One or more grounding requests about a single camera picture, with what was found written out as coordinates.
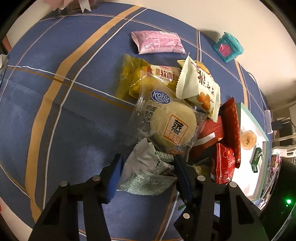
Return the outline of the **orange yellow cake packet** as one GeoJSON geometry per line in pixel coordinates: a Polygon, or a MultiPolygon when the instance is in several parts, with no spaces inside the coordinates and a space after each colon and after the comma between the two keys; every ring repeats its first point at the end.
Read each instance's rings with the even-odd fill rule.
{"type": "MultiPolygon", "coordinates": [[[[210,75],[210,71],[207,69],[207,67],[202,63],[202,62],[199,62],[197,60],[194,61],[196,63],[196,65],[201,68],[202,70],[204,70],[208,75],[210,75]]],[[[185,63],[185,60],[177,60],[177,63],[180,65],[180,67],[182,68],[184,63],[185,63]]]]}

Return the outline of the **white shelf rack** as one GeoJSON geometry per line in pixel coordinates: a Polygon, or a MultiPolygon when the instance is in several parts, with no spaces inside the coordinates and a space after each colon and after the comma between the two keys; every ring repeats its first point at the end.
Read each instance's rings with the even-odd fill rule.
{"type": "Polygon", "coordinates": [[[283,103],[271,110],[273,121],[281,120],[283,128],[274,131],[273,148],[295,145],[295,100],[283,103]]]}

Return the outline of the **black power adapter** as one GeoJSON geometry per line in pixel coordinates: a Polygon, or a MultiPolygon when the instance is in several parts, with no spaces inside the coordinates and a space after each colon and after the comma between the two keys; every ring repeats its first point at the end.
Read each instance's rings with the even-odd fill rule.
{"type": "Polygon", "coordinates": [[[271,122],[271,129],[273,131],[281,130],[282,128],[283,128],[283,123],[281,120],[271,122]]]}

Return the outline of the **white power strip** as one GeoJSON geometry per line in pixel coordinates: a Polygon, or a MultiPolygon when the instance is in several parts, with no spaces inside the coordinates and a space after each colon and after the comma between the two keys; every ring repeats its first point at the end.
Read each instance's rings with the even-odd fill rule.
{"type": "Polygon", "coordinates": [[[272,126],[271,126],[271,123],[273,120],[271,116],[271,111],[269,109],[264,111],[264,118],[265,118],[266,131],[270,135],[273,133],[272,126]]]}

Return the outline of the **jelly cup pudding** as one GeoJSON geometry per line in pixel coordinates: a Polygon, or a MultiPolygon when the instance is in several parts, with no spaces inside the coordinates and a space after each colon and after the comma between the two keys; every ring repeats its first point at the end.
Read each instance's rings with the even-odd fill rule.
{"type": "Polygon", "coordinates": [[[240,135],[241,147],[251,150],[257,142],[257,136],[253,131],[245,131],[240,135]]]}

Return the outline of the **white monkey mushroom biscuit packet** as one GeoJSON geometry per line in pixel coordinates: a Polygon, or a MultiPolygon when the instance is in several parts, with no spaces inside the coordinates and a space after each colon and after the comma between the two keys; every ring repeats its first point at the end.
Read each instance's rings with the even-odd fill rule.
{"type": "Polygon", "coordinates": [[[177,83],[176,97],[188,100],[205,112],[212,121],[217,122],[220,94],[220,86],[212,75],[208,75],[187,56],[177,83]]]}

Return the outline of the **red nice snack packet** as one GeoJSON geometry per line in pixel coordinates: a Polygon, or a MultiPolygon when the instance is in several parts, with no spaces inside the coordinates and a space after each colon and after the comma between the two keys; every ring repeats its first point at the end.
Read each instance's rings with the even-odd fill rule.
{"type": "Polygon", "coordinates": [[[213,160],[216,183],[223,185],[229,183],[232,180],[236,163],[233,150],[217,143],[213,160]]]}

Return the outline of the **pink snack packet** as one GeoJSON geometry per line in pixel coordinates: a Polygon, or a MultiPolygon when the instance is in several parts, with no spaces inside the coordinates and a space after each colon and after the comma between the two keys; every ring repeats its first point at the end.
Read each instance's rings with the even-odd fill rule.
{"type": "Polygon", "coordinates": [[[131,38],[135,42],[138,53],[179,53],[185,54],[185,48],[177,33],[165,31],[133,31],[131,38]]]}

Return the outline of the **green mung bean biscuit packet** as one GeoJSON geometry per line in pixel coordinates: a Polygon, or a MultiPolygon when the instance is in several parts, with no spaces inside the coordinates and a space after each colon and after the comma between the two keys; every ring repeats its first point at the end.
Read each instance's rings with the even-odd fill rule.
{"type": "Polygon", "coordinates": [[[263,161],[263,151],[261,148],[257,147],[254,152],[254,156],[251,161],[251,168],[253,173],[258,173],[261,169],[263,161]]]}

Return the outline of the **dark red white-striped packet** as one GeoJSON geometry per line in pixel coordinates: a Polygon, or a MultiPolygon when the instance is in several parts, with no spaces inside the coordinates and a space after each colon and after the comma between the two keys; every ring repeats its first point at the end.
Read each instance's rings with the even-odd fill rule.
{"type": "Polygon", "coordinates": [[[224,129],[221,116],[218,116],[217,122],[211,119],[206,120],[202,132],[189,152],[189,162],[196,162],[206,149],[222,140],[222,138],[224,138],[224,129]]]}

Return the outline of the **long red patterned packet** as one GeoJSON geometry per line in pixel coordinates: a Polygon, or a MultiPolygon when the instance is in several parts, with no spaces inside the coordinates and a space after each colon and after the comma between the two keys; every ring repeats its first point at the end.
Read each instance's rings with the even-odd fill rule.
{"type": "Polygon", "coordinates": [[[233,97],[228,99],[219,110],[221,117],[224,137],[222,143],[231,148],[235,157],[235,168],[241,164],[241,142],[240,142],[240,125],[236,103],[233,97]]]}

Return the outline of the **round green pastry packet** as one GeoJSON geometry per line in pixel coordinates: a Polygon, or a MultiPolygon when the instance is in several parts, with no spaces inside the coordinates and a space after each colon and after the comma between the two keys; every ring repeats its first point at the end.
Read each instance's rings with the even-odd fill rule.
{"type": "Polygon", "coordinates": [[[205,158],[198,163],[193,164],[198,175],[203,175],[206,178],[211,178],[215,181],[214,168],[215,162],[213,158],[205,158]]]}

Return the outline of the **yellow soft bread packet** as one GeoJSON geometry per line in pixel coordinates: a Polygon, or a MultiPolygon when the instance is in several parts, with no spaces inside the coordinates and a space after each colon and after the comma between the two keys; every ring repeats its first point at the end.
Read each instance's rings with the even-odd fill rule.
{"type": "Polygon", "coordinates": [[[152,65],[144,59],[125,54],[115,97],[122,100],[138,98],[142,87],[150,89],[161,84],[175,91],[180,73],[178,67],[152,65]]]}

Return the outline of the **clear steamed cake packet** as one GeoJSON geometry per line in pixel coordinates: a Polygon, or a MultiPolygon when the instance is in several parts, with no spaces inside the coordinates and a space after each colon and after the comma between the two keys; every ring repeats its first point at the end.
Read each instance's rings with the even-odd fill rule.
{"type": "Polygon", "coordinates": [[[178,99],[164,84],[142,87],[123,141],[131,146],[146,138],[157,150],[185,156],[207,118],[207,114],[178,99]]]}

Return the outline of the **green white cracker packet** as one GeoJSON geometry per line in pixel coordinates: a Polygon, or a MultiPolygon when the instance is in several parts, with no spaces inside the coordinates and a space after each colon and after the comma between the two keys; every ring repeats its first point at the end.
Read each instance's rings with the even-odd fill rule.
{"type": "Polygon", "coordinates": [[[162,194],[177,180],[173,160],[173,155],[142,139],[126,160],[117,189],[135,195],[162,194]]]}

